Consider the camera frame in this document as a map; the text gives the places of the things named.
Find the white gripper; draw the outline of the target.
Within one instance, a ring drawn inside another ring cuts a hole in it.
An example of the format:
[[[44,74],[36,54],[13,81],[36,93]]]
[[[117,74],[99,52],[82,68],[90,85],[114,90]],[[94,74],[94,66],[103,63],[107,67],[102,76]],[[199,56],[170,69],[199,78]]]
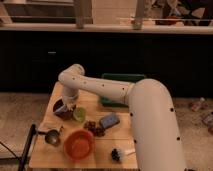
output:
[[[62,101],[69,110],[73,110],[75,108],[77,99],[78,99],[77,94],[75,94],[73,96],[68,96],[68,95],[62,96]]]

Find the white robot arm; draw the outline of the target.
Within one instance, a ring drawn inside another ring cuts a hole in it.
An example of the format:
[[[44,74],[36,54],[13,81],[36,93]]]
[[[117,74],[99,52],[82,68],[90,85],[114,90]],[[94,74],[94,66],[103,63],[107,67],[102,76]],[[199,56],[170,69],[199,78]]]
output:
[[[91,78],[74,64],[63,70],[62,99],[72,104],[80,90],[88,91],[129,107],[136,161],[141,171],[186,171],[181,135],[168,89],[155,79],[136,83]]]

